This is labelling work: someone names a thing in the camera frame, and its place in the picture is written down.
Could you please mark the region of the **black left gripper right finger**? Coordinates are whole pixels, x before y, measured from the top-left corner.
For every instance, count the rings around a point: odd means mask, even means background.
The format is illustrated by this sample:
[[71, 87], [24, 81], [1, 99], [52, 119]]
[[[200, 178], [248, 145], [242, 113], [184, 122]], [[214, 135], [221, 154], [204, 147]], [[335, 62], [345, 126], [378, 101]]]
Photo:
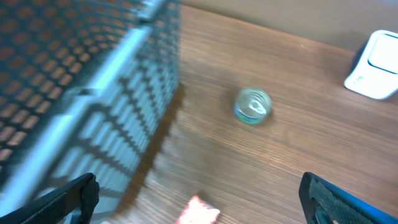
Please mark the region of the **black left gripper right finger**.
[[305, 172], [298, 190], [308, 224], [397, 224], [397, 218]]

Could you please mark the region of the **green tin can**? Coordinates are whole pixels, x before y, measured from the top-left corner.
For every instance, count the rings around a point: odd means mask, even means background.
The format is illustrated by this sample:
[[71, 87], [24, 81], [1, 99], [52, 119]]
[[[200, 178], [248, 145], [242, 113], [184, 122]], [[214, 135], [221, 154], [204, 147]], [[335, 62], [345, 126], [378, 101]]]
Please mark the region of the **green tin can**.
[[243, 123], [256, 125], [272, 111], [271, 97], [260, 88], [243, 88], [234, 102], [234, 114]]

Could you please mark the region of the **red small carton box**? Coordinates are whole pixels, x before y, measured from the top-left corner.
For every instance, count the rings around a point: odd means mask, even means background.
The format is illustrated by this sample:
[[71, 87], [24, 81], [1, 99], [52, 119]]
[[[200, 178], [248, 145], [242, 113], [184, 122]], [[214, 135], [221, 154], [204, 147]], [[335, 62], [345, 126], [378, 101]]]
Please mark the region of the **red small carton box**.
[[215, 224], [221, 211], [194, 195], [175, 224]]

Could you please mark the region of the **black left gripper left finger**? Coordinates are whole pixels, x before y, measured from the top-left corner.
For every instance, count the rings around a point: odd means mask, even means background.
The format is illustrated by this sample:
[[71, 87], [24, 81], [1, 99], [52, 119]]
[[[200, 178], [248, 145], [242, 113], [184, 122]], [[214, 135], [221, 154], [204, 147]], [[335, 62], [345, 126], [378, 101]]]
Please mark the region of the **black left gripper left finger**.
[[4, 224], [58, 223], [70, 217], [71, 224], [89, 224], [99, 198], [96, 176], [86, 173], [30, 204], [1, 217]]

